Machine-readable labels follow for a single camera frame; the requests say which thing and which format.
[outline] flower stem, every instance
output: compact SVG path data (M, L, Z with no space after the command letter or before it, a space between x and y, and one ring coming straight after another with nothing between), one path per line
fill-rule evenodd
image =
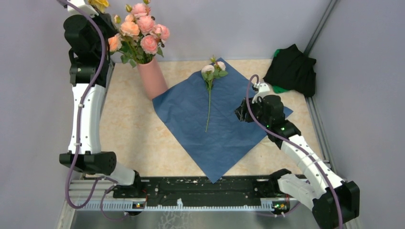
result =
M207 133L208 130L208 122L210 121L210 111L211 111L211 85L213 81L210 81L209 84L209 91L208 91L208 118L207 118L207 126L205 127L205 132Z

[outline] pink vase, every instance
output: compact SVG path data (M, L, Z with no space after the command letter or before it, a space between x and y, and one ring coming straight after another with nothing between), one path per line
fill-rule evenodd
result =
M149 63L138 63L137 68L147 97L152 100L168 90L156 58Z

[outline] marble tabletop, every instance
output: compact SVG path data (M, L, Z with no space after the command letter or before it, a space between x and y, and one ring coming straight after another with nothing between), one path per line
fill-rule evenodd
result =
M263 78L271 60L226 60L246 78ZM209 61L160 62L169 87L187 79ZM288 117L309 146L322 158L305 98L289 91L278 94L294 112ZM114 151L123 165L146 176L203 176L204 173L156 115L143 92L136 68L117 63L100 121L103 151ZM225 175L268 175L287 168L301 174L294 162L264 138Z

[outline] gray wall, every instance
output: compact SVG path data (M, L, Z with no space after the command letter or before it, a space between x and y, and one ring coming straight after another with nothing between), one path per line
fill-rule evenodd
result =
M316 103L365 229L404 228L405 1L341 1L315 44Z
M73 102L67 12L48 0L2 4L0 228L51 229L64 200Z
M127 0L110 1L127 15ZM267 59L293 43L304 50L328 0L152 0L151 14L171 38L159 60Z

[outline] blue fabric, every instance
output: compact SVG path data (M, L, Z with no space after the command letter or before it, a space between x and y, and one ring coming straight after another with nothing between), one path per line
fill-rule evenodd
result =
M153 99L159 118L213 183L266 136L255 123L236 117L248 80L223 59L219 61L225 63L228 75L213 81L207 132L208 91L200 71ZM286 117L292 113L287 107L284 110Z

